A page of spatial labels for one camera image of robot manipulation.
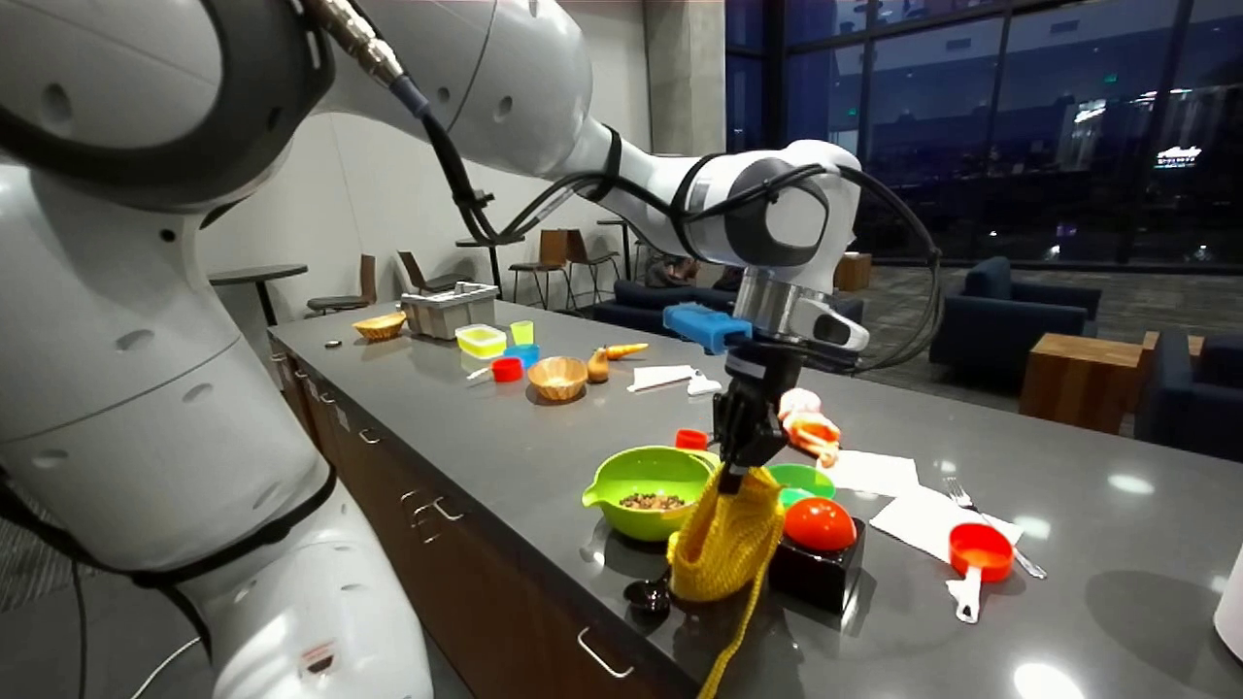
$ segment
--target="couch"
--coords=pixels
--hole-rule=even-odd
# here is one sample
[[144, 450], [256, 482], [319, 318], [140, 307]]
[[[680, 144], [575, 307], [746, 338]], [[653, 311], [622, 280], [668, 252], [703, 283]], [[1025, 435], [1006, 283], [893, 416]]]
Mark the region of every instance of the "couch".
[[944, 299], [928, 361], [1018, 384], [1041, 334], [1092, 334], [1095, 311], [1099, 287], [1022, 283], [1006, 256], [991, 256]]
[[1134, 404], [1134, 439], [1243, 462], [1243, 338], [1161, 330]]

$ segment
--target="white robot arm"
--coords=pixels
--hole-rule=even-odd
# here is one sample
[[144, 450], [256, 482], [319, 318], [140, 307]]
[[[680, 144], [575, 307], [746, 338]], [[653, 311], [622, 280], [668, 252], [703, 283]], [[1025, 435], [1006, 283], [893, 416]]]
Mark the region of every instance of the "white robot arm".
[[[590, 120], [583, 35], [552, 0], [373, 0], [365, 16], [0, 0], [0, 322], [19, 330], [0, 392], [23, 396], [0, 408], [0, 505], [186, 598], [221, 699], [431, 695], [385, 551], [194, 264], [202, 221], [260, 186], [315, 109], [427, 136], [447, 171], [454, 144], [571, 179], [656, 249], [746, 268], [738, 315], [769, 338], [816, 334], [851, 241], [858, 194], [835, 171], [858, 163], [831, 144], [653, 159]], [[435, 120], [338, 62], [326, 31]]]

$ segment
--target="gray countertop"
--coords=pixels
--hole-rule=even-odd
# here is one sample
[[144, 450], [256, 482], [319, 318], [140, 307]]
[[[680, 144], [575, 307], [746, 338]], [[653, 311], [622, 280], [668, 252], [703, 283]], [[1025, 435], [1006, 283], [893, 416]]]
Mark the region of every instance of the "gray countertop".
[[[649, 338], [641, 361], [579, 404], [532, 404], [524, 384], [466, 384], [474, 361], [439, 342], [353, 342], [326, 315], [276, 326], [272, 338], [404, 439], [466, 497], [489, 509], [563, 579], [625, 617], [622, 586], [656, 575], [660, 551], [633, 548], [579, 505], [594, 466], [676, 427], [711, 427], [711, 396], [684, 388], [625, 392], [633, 365], [699, 365], [722, 381], [722, 357]], [[645, 334], [536, 307], [497, 303], [497, 322], [532, 318], [540, 353], [587, 357]], [[959, 625], [948, 571], [882, 532], [866, 532], [862, 594], [847, 621], [769, 594], [722, 695], [1084, 695], [1173, 699], [1243, 695], [1243, 664], [1216, 641], [1212, 610], [1243, 544], [1243, 462], [1111, 439], [1080, 427], [901, 392], [858, 377], [804, 373], [851, 450], [905, 454], [924, 485], [967, 485], [987, 513], [1025, 520], [1022, 548], [1045, 583], [1014, 571], [987, 590], [983, 621]], [[870, 520], [886, 497], [843, 505]], [[641, 625], [656, 652], [703, 676], [730, 637], [734, 602]]]

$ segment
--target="red measuring cup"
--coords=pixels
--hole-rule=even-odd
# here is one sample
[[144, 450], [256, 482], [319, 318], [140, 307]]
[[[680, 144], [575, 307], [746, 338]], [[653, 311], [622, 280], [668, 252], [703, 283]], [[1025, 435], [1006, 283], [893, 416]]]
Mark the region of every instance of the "red measuring cup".
[[948, 563], [963, 575], [959, 586], [959, 621], [979, 621], [979, 586], [994, 586], [1010, 579], [1014, 544], [983, 520], [956, 524], [948, 532]]

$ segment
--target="red cup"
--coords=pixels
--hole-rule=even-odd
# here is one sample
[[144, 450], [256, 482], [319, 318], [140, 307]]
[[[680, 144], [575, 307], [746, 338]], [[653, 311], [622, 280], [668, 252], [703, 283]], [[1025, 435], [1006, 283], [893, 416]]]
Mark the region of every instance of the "red cup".
[[948, 563], [956, 567], [956, 575], [979, 567], [983, 583], [1006, 583], [1010, 559], [1014, 544], [994, 524], [967, 520], [948, 532]]
[[493, 361], [493, 381], [497, 384], [521, 381], [521, 361], [517, 357], [497, 357]]

